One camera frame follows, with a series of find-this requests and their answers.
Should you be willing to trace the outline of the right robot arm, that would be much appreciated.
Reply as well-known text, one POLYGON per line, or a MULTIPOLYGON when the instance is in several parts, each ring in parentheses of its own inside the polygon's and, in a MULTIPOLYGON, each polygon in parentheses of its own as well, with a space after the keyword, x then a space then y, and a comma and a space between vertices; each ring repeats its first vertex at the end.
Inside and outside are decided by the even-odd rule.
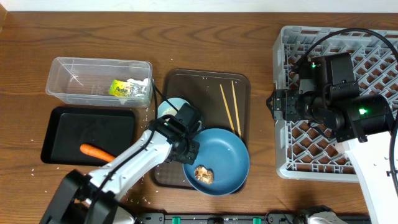
POLYGON ((382 95, 363 95, 348 53, 301 58, 299 88, 267 99, 275 120, 322 124, 358 175, 372 223, 397 223, 397 117, 382 95))

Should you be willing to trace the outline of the orange carrot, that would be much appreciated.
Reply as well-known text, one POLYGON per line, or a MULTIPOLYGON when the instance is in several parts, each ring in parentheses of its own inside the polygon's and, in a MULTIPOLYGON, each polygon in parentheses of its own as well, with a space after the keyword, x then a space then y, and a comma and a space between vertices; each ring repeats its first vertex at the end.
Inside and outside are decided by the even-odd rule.
POLYGON ((97 159, 100 159, 100 160, 106 161, 106 162, 112 162, 115 159, 114 156, 108 154, 107 152, 105 152, 97 147, 91 146, 89 144, 82 144, 80 146, 80 151, 82 153, 86 154, 87 156, 95 157, 97 159))

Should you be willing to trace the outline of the foil snack wrapper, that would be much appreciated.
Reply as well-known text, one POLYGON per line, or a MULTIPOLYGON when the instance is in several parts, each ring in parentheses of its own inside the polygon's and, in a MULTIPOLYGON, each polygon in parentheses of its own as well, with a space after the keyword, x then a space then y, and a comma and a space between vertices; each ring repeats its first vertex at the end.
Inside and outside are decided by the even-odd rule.
POLYGON ((139 98, 147 94, 149 79, 135 80, 133 78, 127 81, 113 80, 109 94, 118 97, 139 98))

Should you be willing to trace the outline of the brown mushroom piece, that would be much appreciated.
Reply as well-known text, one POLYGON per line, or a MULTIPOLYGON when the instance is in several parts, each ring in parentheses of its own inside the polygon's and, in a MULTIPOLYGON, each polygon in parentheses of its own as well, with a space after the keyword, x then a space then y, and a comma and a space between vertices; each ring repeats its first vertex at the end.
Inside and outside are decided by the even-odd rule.
POLYGON ((205 166, 198 166, 194 171, 196 180, 211 185, 214 182, 214 173, 212 170, 207 169, 205 166))

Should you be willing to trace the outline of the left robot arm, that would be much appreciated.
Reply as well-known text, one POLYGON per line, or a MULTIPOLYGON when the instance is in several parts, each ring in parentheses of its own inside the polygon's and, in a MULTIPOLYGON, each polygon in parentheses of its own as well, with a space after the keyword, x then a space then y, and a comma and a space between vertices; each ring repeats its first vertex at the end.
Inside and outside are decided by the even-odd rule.
POLYGON ((83 175, 69 172, 50 201, 41 223, 134 223, 120 206, 123 195, 164 161, 192 165, 199 144, 193 140, 200 121, 163 116, 151 122, 140 140, 103 167, 83 175))

